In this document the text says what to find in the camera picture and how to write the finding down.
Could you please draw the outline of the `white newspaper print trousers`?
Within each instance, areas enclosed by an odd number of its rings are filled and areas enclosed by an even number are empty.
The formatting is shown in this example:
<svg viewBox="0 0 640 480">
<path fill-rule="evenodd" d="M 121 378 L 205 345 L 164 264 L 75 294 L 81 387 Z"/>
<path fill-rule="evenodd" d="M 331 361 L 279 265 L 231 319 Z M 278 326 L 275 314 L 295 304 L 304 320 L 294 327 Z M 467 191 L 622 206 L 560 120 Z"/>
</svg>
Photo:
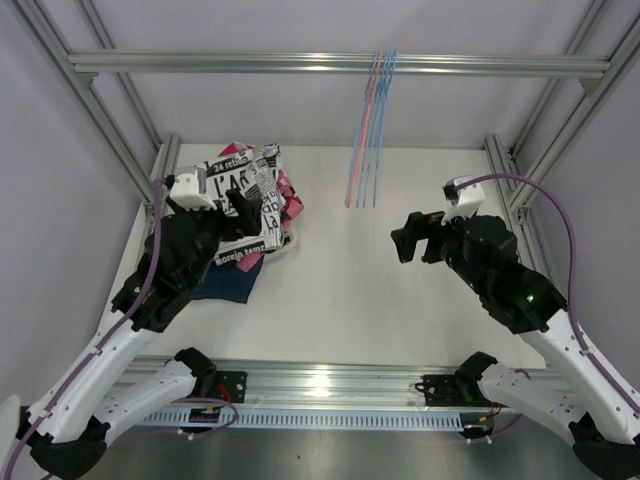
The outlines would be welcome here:
<svg viewBox="0 0 640 480">
<path fill-rule="evenodd" d="M 248 200 L 262 201 L 260 233 L 223 241 L 214 257 L 216 265 L 238 262 L 250 254 L 274 251 L 283 245 L 281 209 L 285 200 L 277 185 L 280 154 L 280 145 L 271 143 L 203 163 L 207 192 L 221 204 L 226 215 L 237 214 L 226 196 L 229 190 L 237 189 Z"/>
</svg>

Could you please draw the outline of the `dark blue denim trousers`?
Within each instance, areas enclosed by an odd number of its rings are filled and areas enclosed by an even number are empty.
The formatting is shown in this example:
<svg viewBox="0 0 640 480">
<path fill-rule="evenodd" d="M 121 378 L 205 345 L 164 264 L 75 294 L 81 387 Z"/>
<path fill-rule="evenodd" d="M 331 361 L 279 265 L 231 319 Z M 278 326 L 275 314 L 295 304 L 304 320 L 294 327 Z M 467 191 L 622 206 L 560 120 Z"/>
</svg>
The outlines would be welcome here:
<svg viewBox="0 0 640 480">
<path fill-rule="evenodd" d="M 211 266 L 194 291 L 192 300 L 222 300 L 246 305 L 262 266 L 262 260 L 247 272 L 235 266 Z"/>
</svg>

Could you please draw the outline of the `pink camouflage trousers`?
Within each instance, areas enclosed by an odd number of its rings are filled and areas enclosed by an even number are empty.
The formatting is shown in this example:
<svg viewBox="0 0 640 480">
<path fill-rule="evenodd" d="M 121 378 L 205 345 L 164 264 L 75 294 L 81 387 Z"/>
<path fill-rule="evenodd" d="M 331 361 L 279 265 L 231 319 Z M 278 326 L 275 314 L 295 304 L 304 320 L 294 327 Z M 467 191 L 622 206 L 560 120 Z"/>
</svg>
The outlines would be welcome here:
<svg viewBox="0 0 640 480">
<path fill-rule="evenodd" d="M 284 236 L 284 230 L 289 225 L 291 225 L 292 221 L 304 210 L 304 204 L 300 199 L 300 197 L 298 196 L 298 194 L 296 193 L 289 177 L 281 168 L 281 165 L 282 165 L 282 162 L 279 156 L 276 156 L 276 169 L 275 169 L 276 185 L 278 186 L 280 194 L 285 201 L 285 204 L 280 211 L 281 221 L 283 226 L 283 236 Z M 260 260 L 262 260 L 267 253 L 272 251 L 274 250 L 249 254 L 243 257 L 241 260 L 239 260 L 236 263 L 236 267 L 239 270 L 247 273 Z"/>
</svg>

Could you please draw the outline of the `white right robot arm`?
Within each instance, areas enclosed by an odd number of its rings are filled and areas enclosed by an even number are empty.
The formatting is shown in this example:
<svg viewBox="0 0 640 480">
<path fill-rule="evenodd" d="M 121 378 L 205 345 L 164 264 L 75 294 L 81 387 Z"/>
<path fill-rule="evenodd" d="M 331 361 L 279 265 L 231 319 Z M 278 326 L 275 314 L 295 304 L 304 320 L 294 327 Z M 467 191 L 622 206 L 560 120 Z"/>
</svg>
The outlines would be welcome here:
<svg viewBox="0 0 640 480">
<path fill-rule="evenodd" d="M 516 236 L 501 218 L 448 220 L 443 212 L 415 212 L 391 238 L 402 263 L 426 241 L 423 262 L 452 269 L 488 314 L 542 355 L 571 391 L 562 395 L 478 352 L 456 372 L 460 400 L 473 405 L 485 398 L 518 410 L 567 442 L 600 479 L 638 476 L 638 390 L 571 325 L 555 286 L 519 261 Z"/>
</svg>

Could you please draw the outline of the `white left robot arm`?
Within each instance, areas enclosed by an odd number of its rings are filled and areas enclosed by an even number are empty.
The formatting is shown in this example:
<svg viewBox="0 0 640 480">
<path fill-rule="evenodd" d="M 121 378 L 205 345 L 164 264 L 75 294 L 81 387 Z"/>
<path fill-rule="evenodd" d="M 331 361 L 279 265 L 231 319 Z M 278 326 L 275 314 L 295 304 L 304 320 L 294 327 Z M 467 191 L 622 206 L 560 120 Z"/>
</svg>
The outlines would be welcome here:
<svg viewBox="0 0 640 480">
<path fill-rule="evenodd" d="M 152 377 L 109 393 L 131 361 L 191 302 L 221 243 L 261 230 L 262 201 L 237 189 L 234 207 L 188 209 L 155 188 L 153 232 L 134 272 L 112 300 L 111 326 L 96 332 L 65 375 L 21 411 L 16 433 L 48 477 L 77 479 L 126 430 L 164 405 L 215 394 L 217 368 L 194 347 L 179 351 Z"/>
</svg>

